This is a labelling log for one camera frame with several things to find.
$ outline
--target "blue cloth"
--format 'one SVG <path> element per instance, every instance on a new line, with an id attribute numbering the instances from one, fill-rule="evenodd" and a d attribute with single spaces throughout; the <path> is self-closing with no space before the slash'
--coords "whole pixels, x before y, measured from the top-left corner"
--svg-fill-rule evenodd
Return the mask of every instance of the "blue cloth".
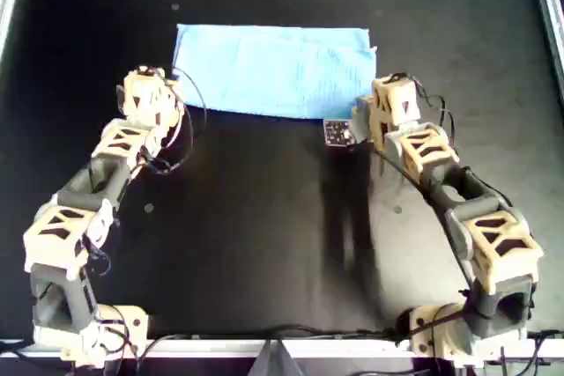
<path id="1" fill-rule="evenodd" d="M 348 118 L 371 93 L 375 50 L 368 30 L 178 25 L 175 68 L 210 109 L 288 118 Z M 178 70 L 180 95 L 201 106 Z"/>

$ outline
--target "black cable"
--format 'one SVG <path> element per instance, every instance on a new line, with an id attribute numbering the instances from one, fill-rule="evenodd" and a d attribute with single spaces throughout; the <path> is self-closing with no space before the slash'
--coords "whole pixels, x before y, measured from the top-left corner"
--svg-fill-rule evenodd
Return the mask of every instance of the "black cable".
<path id="1" fill-rule="evenodd" d="M 501 374 L 502 376 L 508 376 L 508 364 L 505 359 L 505 348 L 501 346 L 500 349 L 500 358 L 501 358 Z"/>
<path id="2" fill-rule="evenodd" d="M 356 372 L 351 376 L 420 376 L 421 374 L 429 374 L 429 369 L 423 370 L 404 370 L 402 372 L 386 372 L 384 370 L 374 370 L 368 372 Z"/>
<path id="3" fill-rule="evenodd" d="M 433 326 L 431 326 L 431 345 L 433 346 L 433 358 L 434 358 L 434 363 L 437 366 L 437 369 L 439 370 L 439 373 L 441 373 L 441 365 L 439 364 L 439 360 L 437 358 L 437 349 L 436 349 L 436 343 L 435 343 L 435 339 L 434 339 L 434 327 L 437 326 L 436 320 L 437 320 L 437 316 L 439 315 L 439 313 L 444 310 L 445 307 L 450 306 L 450 304 L 445 304 L 444 306 L 440 306 L 437 311 L 434 313 L 433 319 L 431 320 L 431 323 Z"/>
<path id="4" fill-rule="evenodd" d="M 411 330 L 407 334 L 408 335 L 407 337 L 411 338 L 412 336 L 417 335 L 418 333 L 423 332 L 424 330 L 434 328 L 435 326 L 439 326 L 443 323 L 453 321 L 453 320 L 458 319 L 459 317 L 462 317 L 462 316 L 464 316 L 464 310 L 459 310 L 457 312 L 449 314 L 448 316 L 444 316 L 444 317 L 441 317 L 440 319 L 433 320 L 426 325 L 422 325 L 422 326 L 419 326 L 418 328 L 415 328 L 414 330 Z"/>
<path id="5" fill-rule="evenodd" d="M 50 364 L 50 363 L 42 363 L 37 358 L 28 357 L 26 354 L 21 352 L 21 350 L 23 350 L 24 348 L 27 348 L 27 347 L 29 347 L 33 344 L 34 344 L 34 342 L 30 341 L 30 340 L 18 341 L 16 343 L 5 343 L 5 342 L 0 341 L 0 356 L 2 356 L 2 354 L 6 353 L 6 352 L 10 352 L 14 356 L 18 357 L 21 361 L 26 362 L 29 365 L 33 365 L 35 367 L 44 369 L 44 370 L 49 370 L 49 371 L 52 371 L 52 372 L 68 372 L 69 371 L 69 367 L 67 367 L 67 366 L 63 367 L 61 365 L 55 365 L 55 364 Z"/>
<path id="6" fill-rule="evenodd" d="M 456 143 L 455 143 L 456 123 L 455 123 L 454 116 L 447 109 L 447 101 L 441 95 L 429 96 L 428 93 L 427 93 L 427 90 L 425 89 L 423 84 L 416 77 L 414 77 L 413 75 L 411 75 L 407 72 L 397 72 L 395 74 L 392 74 L 390 76 L 390 79 L 388 81 L 386 81 L 384 84 L 393 83 L 393 82 L 398 81 L 398 80 L 403 79 L 403 78 L 407 78 L 415 84 L 415 90 L 417 92 L 417 95 L 420 96 L 422 99 L 424 99 L 429 107 L 431 107 L 434 110 L 441 112 L 441 117 L 439 118 L 439 126 L 440 127 L 442 127 L 442 124 L 444 123 L 445 114 L 447 114 L 449 116 L 449 120 L 450 120 L 450 142 L 452 144 L 452 148 L 455 149 L 455 146 L 456 146 Z M 430 99 L 439 99 L 441 101 L 441 106 L 440 107 L 435 106 L 434 104 L 431 103 Z"/>
<path id="7" fill-rule="evenodd" d="M 170 90 L 170 92 L 176 97 L 176 101 L 179 101 L 183 106 L 184 106 L 184 111 L 186 112 L 186 116 L 188 117 L 188 121 L 189 121 L 189 125 L 190 125 L 190 131 L 189 131 L 189 147 L 188 150 L 184 153 L 184 156 L 182 156 L 182 158 L 180 158 L 178 161 L 176 161 L 173 165 L 171 165 L 170 167 L 168 167 L 166 170 L 159 170 L 158 168 L 155 167 L 151 167 L 149 166 L 156 174 L 158 175 L 169 175 L 172 172 L 174 172 L 176 169 L 178 169 L 180 166 L 182 166 L 182 164 L 188 159 L 188 157 L 190 156 L 190 153 L 192 152 L 192 149 L 194 147 L 194 125 L 192 122 L 192 116 L 190 114 L 190 111 L 188 109 L 188 106 L 186 106 L 186 103 L 184 103 L 184 101 L 182 100 L 182 98 L 178 95 L 178 93 L 176 92 L 176 90 L 173 88 L 173 86 L 171 86 L 167 79 L 160 75 L 159 70 L 157 70 L 156 68 L 150 68 L 150 70 L 152 72 L 154 72 L 154 75 L 156 75 L 158 78 L 160 78 L 160 80 L 165 84 L 165 86 Z"/>
<path id="8" fill-rule="evenodd" d="M 164 336 L 161 336 L 160 338 L 153 340 L 149 344 L 149 346 L 147 346 L 145 351 L 143 351 L 143 354 L 141 354 L 139 356 L 139 358 L 137 360 L 137 366 L 136 366 L 135 374 L 139 374 L 139 372 L 141 371 L 141 365 L 143 364 L 143 362 L 147 358 L 147 355 L 155 347 L 155 345 L 157 345 L 159 342 L 166 341 L 167 339 L 186 339 L 186 338 L 188 338 L 186 335 L 174 334 L 174 335 L 164 335 Z"/>
<path id="9" fill-rule="evenodd" d="M 205 105 L 204 96 L 202 95 L 202 92 L 200 92 L 200 89 L 198 88 L 196 81 L 194 81 L 194 78 L 192 78 L 188 74 L 188 72 L 186 72 L 185 70 L 182 70 L 181 68 L 178 68 L 177 66 L 174 66 L 173 70 L 179 70 L 190 81 L 190 83 L 196 89 L 196 93 L 197 93 L 198 97 L 200 98 L 200 101 L 202 102 L 202 109 L 204 110 L 204 123 L 202 124 L 202 128 L 200 129 L 200 131 L 195 135 L 195 138 L 198 138 L 199 136 L 201 136 L 205 132 L 205 130 L 208 126 L 208 108 Z"/>
<path id="10" fill-rule="evenodd" d="M 101 248 L 96 247 L 85 234 L 82 236 L 82 243 L 92 260 L 97 261 L 99 259 L 103 259 L 106 262 L 106 268 L 103 272 L 98 272 L 98 276 L 107 275 L 112 269 L 112 260 L 110 259 L 109 254 Z"/>
<path id="11" fill-rule="evenodd" d="M 463 167 L 463 170 L 466 172 L 470 172 L 472 174 L 472 176 L 474 178 L 476 178 L 478 181 L 480 181 L 482 184 L 484 184 L 486 187 L 490 188 L 492 191 L 496 192 L 497 194 L 499 194 L 501 196 L 501 198 L 503 198 L 503 200 L 505 200 L 505 203 L 508 204 L 509 207 L 513 207 L 513 202 L 511 201 L 511 199 L 509 197 L 507 197 L 504 193 L 502 193 L 499 189 L 497 189 L 496 187 L 493 187 L 492 185 L 488 184 L 487 182 L 485 182 L 484 180 L 482 180 L 479 176 L 476 175 L 476 173 L 474 173 L 474 171 L 472 171 L 470 169 L 469 166 L 465 166 Z"/>
<path id="12" fill-rule="evenodd" d="M 535 365 L 535 374 L 538 371 L 538 353 L 540 352 L 540 347 L 542 347 L 544 341 L 551 337 L 557 335 L 564 335 L 564 331 L 562 330 L 543 330 L 538 334 L 534 334 L 532 337 L 535 339 L 535 350 L 532 353 L 531 359 L 527 363 L 524 369 L 520 371 L 516 376 L 524 376 L 529 369 Z"/>

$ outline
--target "robotic arm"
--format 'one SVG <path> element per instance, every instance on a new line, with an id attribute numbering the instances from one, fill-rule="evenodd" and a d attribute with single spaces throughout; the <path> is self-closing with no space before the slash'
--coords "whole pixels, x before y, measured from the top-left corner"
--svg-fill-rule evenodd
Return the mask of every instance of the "robotic arm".
<path id="1" fill-rule="evenodd" d="M 121 356 L 137 358 L 146 348 L 147 314 L 137 306 L 98 304 L 85 265 L 101 254 L 130 182 L 159 154 L 170 129 L 171 140 L 178 133 L 184 105 L 175 84 L 163 70 L 130 72 L 119 99 L 125 119 L 103 129 L 87 166 L 39 208 L 24 234 L 35 298 L 33 338 L 61 349 L 61 359 L 77 366 L 101 368 Z M 411 310 L 405 335 L 419 356 L 476 365 L 526 337 L 543 252 L 519 210 L 460 165 L 444 129 L 419 122 L 419 89 L 405 74 L 376 79 L 351 120 L 324 122 L 325 141 L 373 143 L 433 208 L 461 269 L 466 275 L 471 266 L 475 278 L 466 275 L 464 304 Z M 450 198 L 447 187 L 462 200 Z"/>
<path id="2" fill-rule="evenodd" d="M 444 129 L 419 122 L 417 97 L 426 96 L 417 80 L 392 74 L 376 79 L 372 88 L 372 95 L 358 99 L 352 120 L 324 123 L 326 143 L 373 143 L 433 208 L 470 289 L 463 305 L 411 310 L 404 335 L 418 356 L 479 364 L 504 343 L 526 337 L 543 251 L 509 199 L 461 166 Z M 452 199 L 449 188 L 461 199 Z"/>
<path id="3" fill-rule="evenodd" d="M 119 96 L 125 119 L 102 130 L 90 162 L 39 208 L 24 234 L 33 338 L 60 348 L 61 359 L 77 366 L 101 368 L 146 347 L 147 314 L 137 306 L 98 304 L 85 265 L 100 254 L 130 182 L 159 154 L 169 130 L 181 125 L 184 105 L 175 84 L 161 69 L 130 72 Z"/>

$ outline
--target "gray object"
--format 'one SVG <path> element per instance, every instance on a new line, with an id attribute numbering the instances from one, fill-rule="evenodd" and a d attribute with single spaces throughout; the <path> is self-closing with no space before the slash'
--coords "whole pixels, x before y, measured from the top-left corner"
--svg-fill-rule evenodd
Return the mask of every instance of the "gray object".
<path id="1" fill-rule="evenodd" d="M 470 331 L 484 339 L 524 328 L 529 319 L 534 292 L 531 276 L 518 276 L 496 285 L 488 295 L 478 279 L 470 289 L 464 309 L 464 320 Z"/>
<path id="2" fill-rule="evenodd" d="M 249 376 L 303 376 L 303 373 L 282 341 L 267 340 Z"/>
<path id="3" fill-rule="evenodd" d="M 130 179 L 127 159 L 99 155 L 56 193 L 56 202 L 61 206 L 98 211 L 107 199 L 117 210 Z"/>
<path id="4" fill-rule="evenodd" d="M 43 264 L 31 269 L 33 323 L 44 328 L 79 333 L 94 319 L 98 305 L 84 269 L 68 280 L 66 270 Z"/>

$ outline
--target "black table surface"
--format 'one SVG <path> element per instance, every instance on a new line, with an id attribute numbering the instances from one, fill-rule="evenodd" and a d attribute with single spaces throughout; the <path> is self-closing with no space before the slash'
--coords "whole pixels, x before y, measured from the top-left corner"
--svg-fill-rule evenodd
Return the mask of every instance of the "black table surface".
<path id="1" fill-rule="evenodd" d="M 377 74 L 445 96 L 465 163 L 528 218 L 545 249 L 532 326 L 562 323 L 564 132 L 536 0 L 18 0 L 0 69 L 0 337 L 31 330 L 23 232 L 117 116 L 115 85 L 171 63 L 178 23 L 369 28 Z M 463 300 L 419 194 L 365 151 L 324 149 L 320 122 L 211 112 L 186 166 L 142 173 L 120 218 L 93 285 L 142 306 L 153 334 L 379 328 Z"/>

